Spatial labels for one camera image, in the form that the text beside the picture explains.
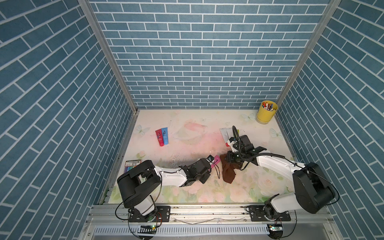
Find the white pink-cap toothpaste tube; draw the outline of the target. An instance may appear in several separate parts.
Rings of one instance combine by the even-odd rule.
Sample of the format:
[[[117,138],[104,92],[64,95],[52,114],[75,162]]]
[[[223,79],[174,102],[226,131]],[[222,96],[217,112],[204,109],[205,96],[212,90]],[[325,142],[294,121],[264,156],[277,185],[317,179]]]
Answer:
[[[233,129],[232,128],[220,128],[220,132],[222,134],[222,137],[225,141],[225,144],[227,147],[229,147],[229,143],[231,142],[230,141],[230,138],[232,138],[234,135],[233,135]]]

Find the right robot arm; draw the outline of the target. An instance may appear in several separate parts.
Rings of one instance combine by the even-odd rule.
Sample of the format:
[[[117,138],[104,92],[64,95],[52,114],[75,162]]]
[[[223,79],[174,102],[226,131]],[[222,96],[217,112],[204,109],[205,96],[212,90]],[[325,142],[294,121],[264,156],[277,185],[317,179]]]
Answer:
[[[339,193],[316,163],[297,163],[285,156],[270,153],[266,148],[255,148],[246,135],[231,137],[226,145],[231,148],[227,155],[230,164],[251,163],[274,171],[293,182],[292,193],[277,194],[265,201],[264,213],[269,219],[276,219],[279,214],[296,210],[315,214],[321,208],[331,205],[332,200],[338,197]]]

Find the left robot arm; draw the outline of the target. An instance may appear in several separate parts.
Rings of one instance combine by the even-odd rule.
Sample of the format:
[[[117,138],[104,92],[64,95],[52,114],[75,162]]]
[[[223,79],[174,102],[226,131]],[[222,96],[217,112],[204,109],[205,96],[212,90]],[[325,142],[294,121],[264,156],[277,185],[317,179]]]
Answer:
[[[155,200],[151,193],[159,186],[189,187],[195,182],[204,184],[211,175],[213,156],[199,159],[189,166],[179,166],[167,169],[155,166],[151,160],[146,160],[117,179],[126,209],[135,209],[142,216],[147,216],[155,210]]]

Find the magenta toothpaste tube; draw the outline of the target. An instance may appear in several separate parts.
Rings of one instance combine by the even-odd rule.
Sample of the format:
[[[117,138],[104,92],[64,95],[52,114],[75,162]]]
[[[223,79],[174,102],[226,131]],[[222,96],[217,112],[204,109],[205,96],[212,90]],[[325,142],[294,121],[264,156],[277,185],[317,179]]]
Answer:
[[[211,163],[211,168],[213,169],[213,168],[215,168],[217,165],[218,165],[218,163],[221,161],[221,158],[220,158],[220,156],[219,155],[216,155],[215,157],[214,157],[214,160],[212,161],[212,163]]]

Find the brown cloth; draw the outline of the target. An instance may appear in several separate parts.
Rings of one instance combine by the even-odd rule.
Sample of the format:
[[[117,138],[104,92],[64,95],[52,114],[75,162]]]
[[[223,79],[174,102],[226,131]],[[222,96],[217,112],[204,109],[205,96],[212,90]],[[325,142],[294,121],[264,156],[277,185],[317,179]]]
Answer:
[[[227,154],[220,155],[221,163],[222,163],[222,174],[223,181],[231,184],[235,177],[235,170],[240,170],[243,167],[243,163],[229,163],[226,160]]]

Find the blue toothpaste tube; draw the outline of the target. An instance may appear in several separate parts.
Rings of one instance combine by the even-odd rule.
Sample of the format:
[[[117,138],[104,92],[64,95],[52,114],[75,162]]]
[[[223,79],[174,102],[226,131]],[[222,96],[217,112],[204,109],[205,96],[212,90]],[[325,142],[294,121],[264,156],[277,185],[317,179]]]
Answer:
[[[162,128],[163,142],[164,145],[169,144],[168,128]]]

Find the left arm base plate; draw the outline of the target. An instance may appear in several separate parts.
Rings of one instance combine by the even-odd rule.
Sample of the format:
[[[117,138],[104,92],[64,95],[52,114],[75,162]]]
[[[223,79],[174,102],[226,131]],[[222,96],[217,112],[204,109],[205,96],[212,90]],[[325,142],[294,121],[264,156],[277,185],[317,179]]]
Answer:
[[[133,223],[149,223],[149,222],[169,222],[171,207],[155,206],[147,215],[142,215],[137,209],[129,211],[129,222]]]

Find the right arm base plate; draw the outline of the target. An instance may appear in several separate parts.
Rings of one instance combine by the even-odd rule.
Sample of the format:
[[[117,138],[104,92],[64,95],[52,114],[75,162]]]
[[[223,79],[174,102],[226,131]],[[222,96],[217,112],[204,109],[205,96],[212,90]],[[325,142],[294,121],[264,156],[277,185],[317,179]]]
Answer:
[[[278,213],[269,206],[250,205],[246,207],[252,222],[289,222],[291,216],[289,212]]]

